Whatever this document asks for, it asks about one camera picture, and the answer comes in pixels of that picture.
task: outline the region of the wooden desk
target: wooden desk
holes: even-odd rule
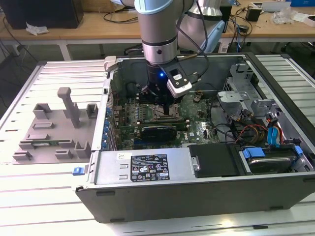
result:
[[[247,6],[251,0],[241,0],[241,6],[233,7],[234,14],[239,8]],[[301,13],[313,14],[315,7],[295,7]],[[118,13],[113,20],[121,21],[134,17],[134,13]],[[237,22],[246,25],[242,19]],[[247,42],[293,42],[293,41],[315,41],[315,28],[301,22],[293,24],[275,25],[271,22],[271,13],[264,13],[258,22],[252,22],[252,33],[247,37]],[[77,29],[49,29],[49,33],[34,36],[25,31],[11,30],[13,35],[25,45],[30,44],[54,44],[59,45],[65,60],[71,60],[68,45],[71,44],[106,44],[106,43],[141,43],[138,23],[115,24],[103,20],[99,13],[85,13],[83,20]],[[220,52],[226,49],[234,35],[232,24],[228,26],[227,32],[220,40]],[[0,18],[0,39],[7,45],[17,44],[9,35]]]

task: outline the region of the side panel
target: side panel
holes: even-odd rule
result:
[[[315,175],[76,190],[100,223],[289,209],[313,192]]]

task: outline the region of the warning label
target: warning label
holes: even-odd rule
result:
[[[130,179],[133,182],[170,179],[166,154],[132,156]]]

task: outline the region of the metal frame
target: metal frame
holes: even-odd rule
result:
[[[232,37],[227,38],[221,38],[220,39],[220,47],[219,47],[219,53],[226,53],[227,48],[229,44],[231,43]],[[15,40],[2,40],[4,45],[16,45]],[[273,52],[276,51],[278,47],[278,43],[280,42],[309,42],[309,41],[315,41],[314,37],[275,37],[275,38],[269,38],[269,37],[248,37],[246,38],[246,42],[270,42],[270,43],[276,43]],[[123,39],[123,38],[116,38],[116,39],[52,39],[52,40],[20,40],[20,42],[23,45],[58,45],[60,48],[60,51],[63,55],[64,60],[72,60],[72,55],[69,50],[69,45],[72,44],[99,44],[100,46],[100,54],[104,54],[104,49],[102,49],[103,44],[128,44],[128,43],[142,43],[140,38],[129,38],[129,39]]]

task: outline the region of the table leg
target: table leg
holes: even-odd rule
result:
[[[18,57],[20,55],[20,52],[18,50],[18,46],[19,44],[16,45],[7,45],[7,49],[16,57]]]
[[[229,41],[226,41],[223,39],[220,43],[218,53],[227,53],[227,49],[228,49],[229,44],[230,44]]]
[[[62,43],[62,44],[59,44],[59,47],[60,47],[61,53],[63,54],[63,59],[72,60],[72,56],[69,50],[69,45]]]
[[[98,46],[99,46],[100,55],[101,55],[102,57],[105,56],[103,44],[100,43]]]
[[[271,49],[271,53],[277,53],[277,51],[278,51],[277,49],[278,49],[279,45],[280,45],[280,42],[275,43],[274,47]]]

